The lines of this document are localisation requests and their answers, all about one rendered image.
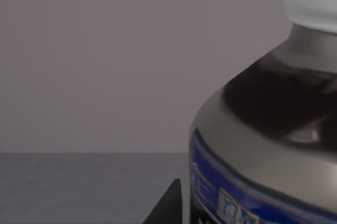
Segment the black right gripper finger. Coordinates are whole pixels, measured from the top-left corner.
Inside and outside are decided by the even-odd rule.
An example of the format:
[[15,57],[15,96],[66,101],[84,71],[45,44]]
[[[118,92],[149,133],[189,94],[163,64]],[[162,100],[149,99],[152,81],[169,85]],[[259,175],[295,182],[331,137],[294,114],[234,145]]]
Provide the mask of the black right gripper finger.
[[142,224],[182,224],[180,179],[172,181]]

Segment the grey bottle with blue label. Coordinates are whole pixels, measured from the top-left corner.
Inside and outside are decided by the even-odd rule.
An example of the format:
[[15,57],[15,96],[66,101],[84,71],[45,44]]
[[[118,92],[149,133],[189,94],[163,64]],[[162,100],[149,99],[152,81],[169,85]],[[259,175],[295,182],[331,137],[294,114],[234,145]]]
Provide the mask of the grey bottle with blue label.
[[284,0],[285,41],[190,128],[189,224],[337,224],[337,0]]

